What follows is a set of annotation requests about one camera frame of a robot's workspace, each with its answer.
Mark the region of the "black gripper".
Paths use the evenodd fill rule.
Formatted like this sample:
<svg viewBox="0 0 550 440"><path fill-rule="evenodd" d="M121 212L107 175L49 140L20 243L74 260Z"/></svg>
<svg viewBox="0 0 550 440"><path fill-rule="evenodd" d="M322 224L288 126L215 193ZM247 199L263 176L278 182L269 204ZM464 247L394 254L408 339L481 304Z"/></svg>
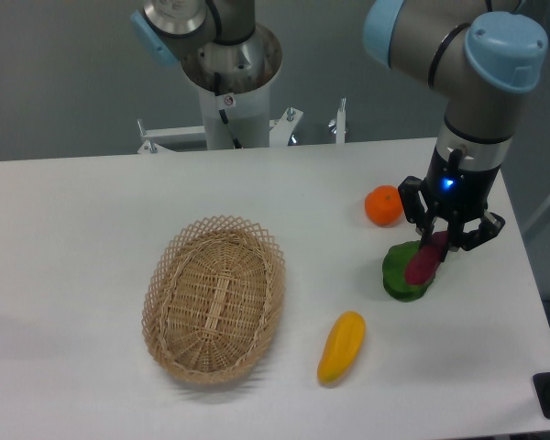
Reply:
<svg viewBox="0 0 550 440"><path fill-rule="evenodd" d="M419 248L430 242L436 217L449 221L442 262L449 252L470 251L497 237L505 227L505 219L485 210L499 169L450 170L448 160L435 148L424 180L408 176L398 186L406 220L421 236ZM465 232L463 221L478 218L478 227Z"/></svg>

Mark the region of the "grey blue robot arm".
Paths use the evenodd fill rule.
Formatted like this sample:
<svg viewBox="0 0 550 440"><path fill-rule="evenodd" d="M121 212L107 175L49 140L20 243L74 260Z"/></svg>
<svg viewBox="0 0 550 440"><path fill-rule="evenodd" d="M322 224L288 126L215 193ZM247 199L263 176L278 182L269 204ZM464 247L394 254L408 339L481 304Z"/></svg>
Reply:
<svg viewBox="0 0 550 440"><path fill-rule="evenodd" d="M504 220L488 195L540 79L545 30L517 1L377 1L363 45L384 66L448 100L425 177L398 192L421 248L441 256L495 238ZM209 149L285 145L291 125L270 122L270 85L281 45L251 1L147 1L131 17L162 65L180 64L198 90Z"/></svg>

